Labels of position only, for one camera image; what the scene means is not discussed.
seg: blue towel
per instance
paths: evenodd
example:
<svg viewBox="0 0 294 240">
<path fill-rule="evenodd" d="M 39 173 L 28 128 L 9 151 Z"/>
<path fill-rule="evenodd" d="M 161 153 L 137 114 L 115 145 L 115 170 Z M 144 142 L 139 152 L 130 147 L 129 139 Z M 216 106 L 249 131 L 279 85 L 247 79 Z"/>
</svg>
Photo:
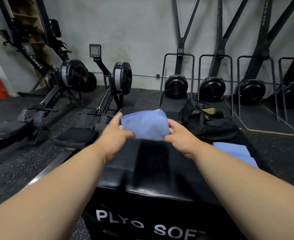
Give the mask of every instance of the blue towel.
<svg viewBox="0 0 294 240">
<path fill-rule="evenodd" d="M 245 163 L 250 164 L 251 166 L 258 167 L 255 159 L 250 156 L 250 153 L 246 146 L 244 145 L 237 145 L 232 143 L 225 143 L 225 142 L 214 142 L 213 146 L 228 153 L 231 156 L 234 156 Z"/>
<path fill-rule="evenodd" d="M 166 114 L 161 109 L 144 110 L 121 118 L 123 129 L 130 130 L 135 139 L 163 141 L 169 135 Z"/>
</svg>

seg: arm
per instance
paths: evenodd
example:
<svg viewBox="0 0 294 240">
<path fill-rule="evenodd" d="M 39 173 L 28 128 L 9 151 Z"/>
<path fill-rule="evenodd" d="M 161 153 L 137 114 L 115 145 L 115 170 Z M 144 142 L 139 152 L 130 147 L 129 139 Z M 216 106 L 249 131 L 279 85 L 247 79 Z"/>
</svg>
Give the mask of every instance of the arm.
<svg viewBox="0 0 294 240">
<path fill-rule="evenodd" d="M 294 240 L 294 186 L 198 140 L 176 121 L 168 122 L 165 141 L 195 161 L 248 239 Z"/>
<path fill-rule="evenodd" d="M 121 113 L 96 143 L 0 205 L 0 240 L 69 239 L 106 162 L 133 137 L 120 118 Z"/>
</svg>

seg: hand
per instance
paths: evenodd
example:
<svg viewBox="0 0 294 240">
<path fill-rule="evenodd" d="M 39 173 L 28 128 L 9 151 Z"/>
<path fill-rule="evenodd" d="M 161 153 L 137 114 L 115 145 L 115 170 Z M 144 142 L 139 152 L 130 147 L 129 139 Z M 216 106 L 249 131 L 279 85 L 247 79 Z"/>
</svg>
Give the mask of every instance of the hand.
<svg viewBox="0 0 294 240">
<path fill-rule="evenodd" d="M 168 124 L 170 135 L 165 137 L 165 141 L 172 143 L 185 157 L 195 160 L 202 142 L 178 122 L 168 119 Z"/>
<path fill-rule="evenodd" d="M 122 113 L 118 113 L 94 143 L 103 153 L 105 163 L 114 158 L 127 139 L 134 137 L 131 131 L 124 131 L 122 125 L 119 125 L 121 117 Z"/>
</svg>

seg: black cushion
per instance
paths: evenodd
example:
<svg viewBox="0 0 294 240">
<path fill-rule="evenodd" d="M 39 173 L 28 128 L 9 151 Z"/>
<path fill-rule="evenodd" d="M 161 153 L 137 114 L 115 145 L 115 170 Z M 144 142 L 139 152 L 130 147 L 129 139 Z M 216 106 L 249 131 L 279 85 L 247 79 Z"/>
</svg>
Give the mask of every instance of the black cushion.
<svg viewBox="0 0 294 240">
<path fill-rule="evenodd" d="M 33 129 L 32 122 L 3 121 L 0 123 L 0 138 L 7 139 L 30 129 Z"/>
<path fill-rule="evenodd" d="M 84 128 L 69 128 L 54 138 L 54 144 L 69 148 L 83 149 L 95 142 L 99 133 L 95 130 Z"/>
</svg>

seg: forearm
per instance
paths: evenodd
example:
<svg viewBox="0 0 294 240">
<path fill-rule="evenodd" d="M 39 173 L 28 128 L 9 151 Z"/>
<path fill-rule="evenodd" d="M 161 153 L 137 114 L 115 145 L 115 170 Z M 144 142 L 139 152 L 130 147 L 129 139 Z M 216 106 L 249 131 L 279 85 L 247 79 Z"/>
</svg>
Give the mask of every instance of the forearm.
<svg viewBox="0 0 294 240">
<path fill-rule="evenodd" d="M 195 161 L 248 239 L 294 239 L 294 186 L 203 142 Z"/>
<path fill-rule="evenodd" d="M 105 162 L 92 145 L 0 205 L 0 239 L 69 238 Z"/>
</svg>

